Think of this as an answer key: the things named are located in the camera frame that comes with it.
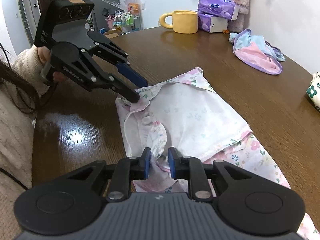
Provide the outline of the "person's left hand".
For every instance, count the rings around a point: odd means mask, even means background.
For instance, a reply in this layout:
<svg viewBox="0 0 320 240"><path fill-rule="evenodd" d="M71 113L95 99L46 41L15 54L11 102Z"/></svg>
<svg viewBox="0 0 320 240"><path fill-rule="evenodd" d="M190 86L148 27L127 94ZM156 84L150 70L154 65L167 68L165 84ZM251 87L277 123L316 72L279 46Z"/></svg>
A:
<svg viewBox="0 0 320 240"><path fill-rule="evenodd" d="M39 61L41 62L41 64L43 66L45 66L45 64L47 63L47 61L50 60L51 57L51 52L48 48L46 47L39 47L37 49L38 52L38 56L39 56ZM63 75L61 72L54 72L53 73L53 80L55 82L65 82L68 80L68 77L66 77L65 75Z"/></svg>

